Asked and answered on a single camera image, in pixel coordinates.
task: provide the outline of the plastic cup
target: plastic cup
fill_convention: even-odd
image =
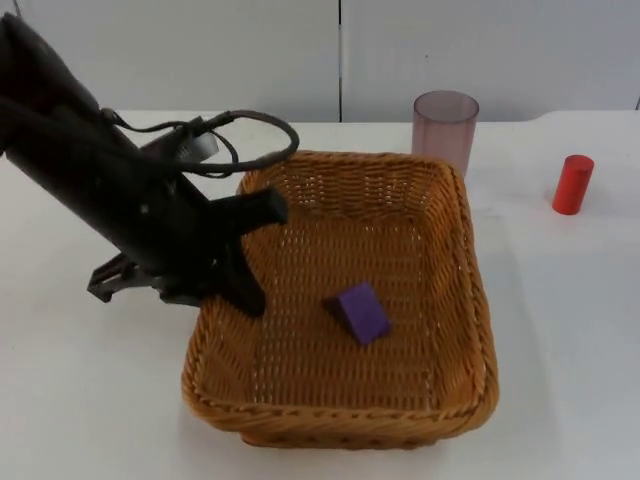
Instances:
[[[436,90],[420,95],[413,105],[415,155],[438,157],[464,176],[480,106],[464,93]]]

